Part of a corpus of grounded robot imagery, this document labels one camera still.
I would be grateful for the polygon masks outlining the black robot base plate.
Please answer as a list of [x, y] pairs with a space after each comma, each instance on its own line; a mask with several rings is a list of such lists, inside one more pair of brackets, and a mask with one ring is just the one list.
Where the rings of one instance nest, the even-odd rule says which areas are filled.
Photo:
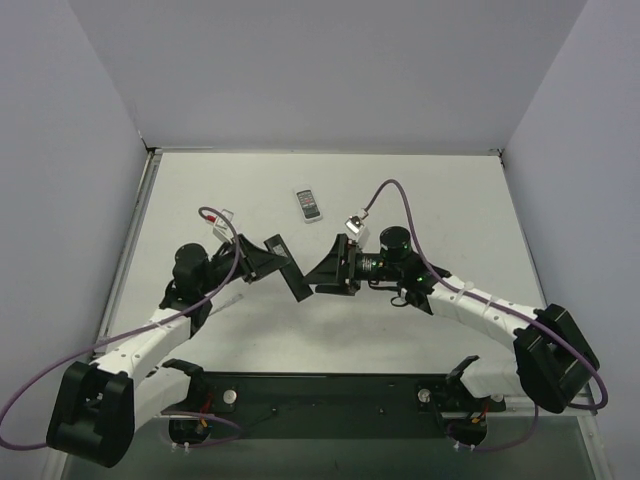
[[483, 440], [486, 416], [504, 401], [473, 397], [450, 374], [231, 373], [187, 368], [186, 398], [171, 406], [178, 444], [231, 439], [380, 440], [442, 438], [450, 422]]

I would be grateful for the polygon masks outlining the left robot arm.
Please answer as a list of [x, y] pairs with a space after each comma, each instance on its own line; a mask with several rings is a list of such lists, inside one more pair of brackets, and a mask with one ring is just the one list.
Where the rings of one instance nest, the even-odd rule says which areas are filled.
[[90, 363], [76, 361], [66, 369], [47, 446], [112, 467], [124, 457], [136, 429], [154, 415], [173, 404], [187, 412], [199, 408], [204, 385], [161, 367], [161, 361], [205, 324], [212, 309], [209, 293], [236, 279], [258, 281], [291, 263], [279, 235], [262, 247], [240, 235], [214, 255], [197, 243], [180, 247], [164, 297], [142, 332]]

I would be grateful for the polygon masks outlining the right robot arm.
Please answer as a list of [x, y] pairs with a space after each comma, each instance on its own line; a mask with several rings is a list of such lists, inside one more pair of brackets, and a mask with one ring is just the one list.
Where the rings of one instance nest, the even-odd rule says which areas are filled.
[[464, 283], [425, 263], [412, 248], [409, 231], [400, 226], [382, 231], [377, 253], [365, 253], [347, 235], [337, 235], [303, 280], [318, 293], [343, 296], [355, 295], [363, 282], [386, 287], [407, 305], [453, 320], [508, 349], [510, 360], [474, 360], [463, 368], [459, 381], [477, 399], [527, 396], [540, 408], [561, 413], [599, 368], [566, 309], [519, 305]]

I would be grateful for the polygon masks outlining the black remote control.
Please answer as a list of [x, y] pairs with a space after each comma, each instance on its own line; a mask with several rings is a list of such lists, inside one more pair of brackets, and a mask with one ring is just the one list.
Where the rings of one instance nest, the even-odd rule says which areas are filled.
[[265, 240], [264, 245], [269, 252], [288, 260], [288, 263], [280, 269], [280, 273], [296, 301], [302, 302], [309, 298], [313, 294], [313, 291], [309, 285], [304, 283], [302, 271], [296, 263], [284, 239], [277, 234]]

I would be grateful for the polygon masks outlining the white remote control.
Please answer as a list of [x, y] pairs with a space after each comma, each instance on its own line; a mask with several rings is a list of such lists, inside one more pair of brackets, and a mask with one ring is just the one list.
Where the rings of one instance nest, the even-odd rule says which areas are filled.
[[301, 185], [295, 187], [293, 193], [305, 224], [315, 223], [323, 219], [317, 198], [310, 186]]

